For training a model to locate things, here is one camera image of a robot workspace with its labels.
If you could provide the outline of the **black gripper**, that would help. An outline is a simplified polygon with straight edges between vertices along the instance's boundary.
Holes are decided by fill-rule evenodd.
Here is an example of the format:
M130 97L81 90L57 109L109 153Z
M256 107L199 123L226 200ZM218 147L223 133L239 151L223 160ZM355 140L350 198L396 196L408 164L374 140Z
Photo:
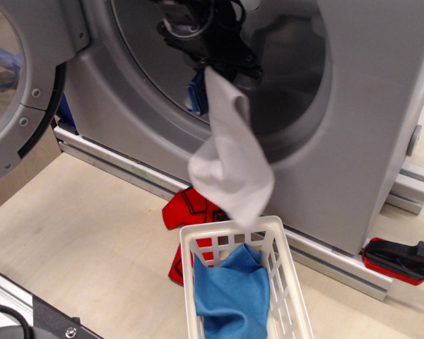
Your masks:
M257 80L262 74L257 55L242 41L239 31L228 30L215 19L199 29L164 20L157 31L167 46L185 54L195 71L210 66L229 81L239 74Z

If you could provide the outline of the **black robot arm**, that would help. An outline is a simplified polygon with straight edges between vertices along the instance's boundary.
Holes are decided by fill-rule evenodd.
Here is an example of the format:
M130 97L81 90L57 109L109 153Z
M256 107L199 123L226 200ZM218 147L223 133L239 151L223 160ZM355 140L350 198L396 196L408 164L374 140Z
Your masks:
M239 74L258 79L257 55L243 41L246 11L241 1L155 1L163 15L158 33L167 46L181 51L200 73L210 66L233 81Z

